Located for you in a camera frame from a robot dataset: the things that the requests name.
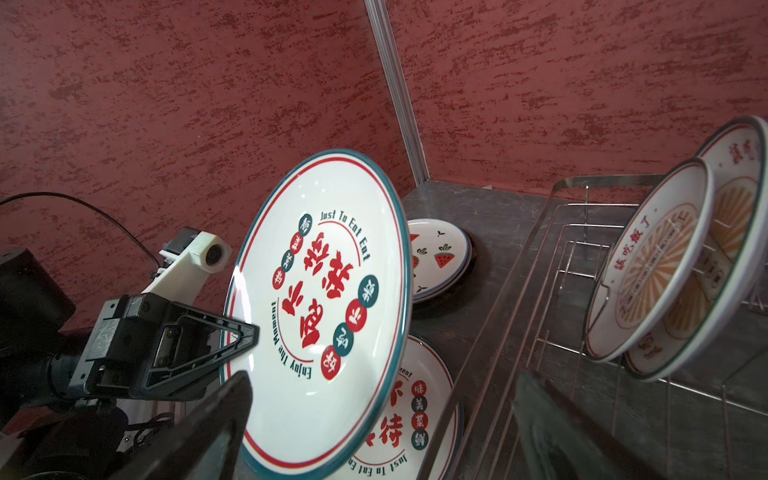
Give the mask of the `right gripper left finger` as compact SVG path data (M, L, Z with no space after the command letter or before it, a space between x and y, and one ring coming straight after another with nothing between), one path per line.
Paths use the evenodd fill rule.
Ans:
M253 400L237 372L177 425L159 435L114 479L231 479Z

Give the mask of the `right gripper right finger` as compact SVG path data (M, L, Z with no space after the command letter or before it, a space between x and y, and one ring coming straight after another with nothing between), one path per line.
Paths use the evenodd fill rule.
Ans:
M532 479L660 479L545 377L518 375L514 415Z

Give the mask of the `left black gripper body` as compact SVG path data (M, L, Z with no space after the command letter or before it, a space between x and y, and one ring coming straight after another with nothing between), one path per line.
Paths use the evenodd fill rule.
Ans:
M65 398L171 401L145 385L172 302L153 293L105 302L65 388Z

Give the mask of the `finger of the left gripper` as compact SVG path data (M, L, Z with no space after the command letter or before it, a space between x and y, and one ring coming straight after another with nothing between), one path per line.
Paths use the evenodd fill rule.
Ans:
M256 325L178 302L139 318L153 323L153 333L129 387L133 399L198 400L222 366L259 342Z

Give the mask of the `red character plate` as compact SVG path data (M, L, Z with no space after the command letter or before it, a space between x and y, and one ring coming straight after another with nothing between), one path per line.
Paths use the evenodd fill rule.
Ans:
M367 156L321 152L268 195L224 305L259 338L220 370L250 379L240 454L257 478L322 479L364 443L404 354L411 284L404 209Z
M415 479L428 447L438 443L430 477L444 479L463 428L463 412L458 406L444 436L435 435L453 386L453 377L438 352L425 340L410 335L381 418L355 454L330 477Z

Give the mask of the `watermelon blue rim plate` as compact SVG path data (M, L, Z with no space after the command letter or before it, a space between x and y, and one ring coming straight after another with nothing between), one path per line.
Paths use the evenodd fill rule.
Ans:
M413 254L413 302L438 296L453 286L466 271L473 247L458 226L439 219L408 221Z

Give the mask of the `black striped rim plate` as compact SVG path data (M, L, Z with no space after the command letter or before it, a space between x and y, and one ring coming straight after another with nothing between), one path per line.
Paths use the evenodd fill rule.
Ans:
M445 315L451 315L460 310L467 302L469 285L472 283L472 276L477 264L478 247L475 245L475 239L468 235L469 245L472 253L463 273L458 277L443 293L414 305L414 318L417 321L426 321Z

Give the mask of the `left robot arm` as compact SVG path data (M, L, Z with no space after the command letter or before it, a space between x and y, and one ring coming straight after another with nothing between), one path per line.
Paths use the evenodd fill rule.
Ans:
M1 251L1 420L46 407L1 444L5 479L230 479L253 394L256 326L194 300L232 250L185 228L154 256L137 295L106 301L90 332L64 335L74 303L26 248Z

